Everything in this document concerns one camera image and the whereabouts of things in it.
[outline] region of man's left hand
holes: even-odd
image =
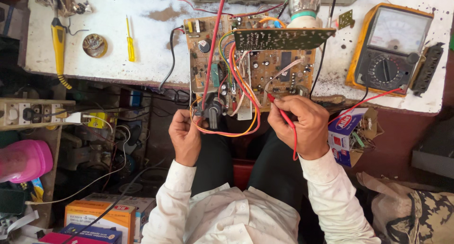
[[[194,167],[201,149],[200,131],[191,122],[189,110],[178,110],[173,116],[169,134],[175,148],[175,161],[181,165]]]

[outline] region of white table surface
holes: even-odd
[[[183,20],[187,18],[213,16],[209,13],[193,11],[187,3],[177,0],[88,0],[88,2],[93,6],[94,13],[71,17],[73,33],[78,29],[90,29],[90,31],[79,32],[75,36],[67,35],[65,74],[78,78],[114,79],[119,83],[146,85],[151,82],[160,82],[172,64],[172,55],[168,49],[171,29],[181,26]],[[386,3],[386,0],[357,0],[351,6],[335,8],[333,18],[353,9],[356,24],[354,28],[346,27],[338,31],[336,37],[328,39],[321,75],[314,90],[315,96],[343,95],[357,100],[364,96],[364,91],[345,86],[347,73],[345,69],[349,68],[364,15],[372,7],[383,2]],[[428,13],[435,8],[435,18],[426,39],[430,41],[427,46],[437,42],[445,43],[445,53],[428,91],[422,95],[422,98],[413,96],[412,91],[409,90],[405,98],[386,96],[374,99],[373,103],[415,112],[438,113],[441,109],[445,84],[454,0],[390,0],[390,2]],[[218,4],[198,4],[196,7],[217,11]],[[52,9],[37,4],[35,0],[29,0],[29,8],[31,14],[24,68],[31,72],[56,73],[49,28],[54,16]],[[258,7],[237,4],[224,6],[224,12],[228,13],[249,13],[257,9]],[[138,58],[136,62],[128,61],[126,14],[132,29],[131,37],[134,39]],[[322,6],[318,17],[326,24],[328,7]],[[287,14],[282,19],[289,22]],[[60,18],[60,21],[63,25],[68,25],[68,19]],[[82,50],[82,40],[90,33],[100,34],[108,42],[109,49],[102,58],[91,58]],[[176,32],[175,36],[178,37],[174,47],[176,64],[173,75],[168,81],[175,85],[184,85],[189,83],[188,47],[184,35]],[[316,69],[318,69],[320,56],[321,53],[317,51]]]

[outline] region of capacitor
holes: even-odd
[[[211,39],[205,39],[205,40],[201,40],[200,42],[198,42],[199,44],[199,50],[202,52],[202,53],[208,53],[210,52],[211,50]]]

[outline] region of screwdriver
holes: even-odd
[[[128,56],[129,56],[129,61],[134,62],[135,61],[135,56],[134,56],[134,45],[133,45],[133,39],[131,36],[129,36],[129,21],[128,21],[128,15],[126,15],[126,26],[128,28]]]
[[[50,25],[52,31],[52,43],[54,44],[55,51],[55,64],[57,69],[57,77],[61,84],[67,89],[72,89],[71,85],[66,82],[63,77],[63,70],[65,68],[65,31],[66,27],[63,26],[58,18],[58,0],[54,0],[54,19]]]

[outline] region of stain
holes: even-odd
[[[147,17],[158,21],[169,21],[187,13],[188,12],[182,8],[180,8],[180,11],[176,12],[173,10],[172,6],[169,6],[163,11],[149,12]]]
[[[173,47],[175,48],[175,46],[177,46],[179,44],[179,40],[178,40],[178,36],[173,36]],[[167,50],[170,50],[170,42],[167,43],[166,45],[167,47]]]

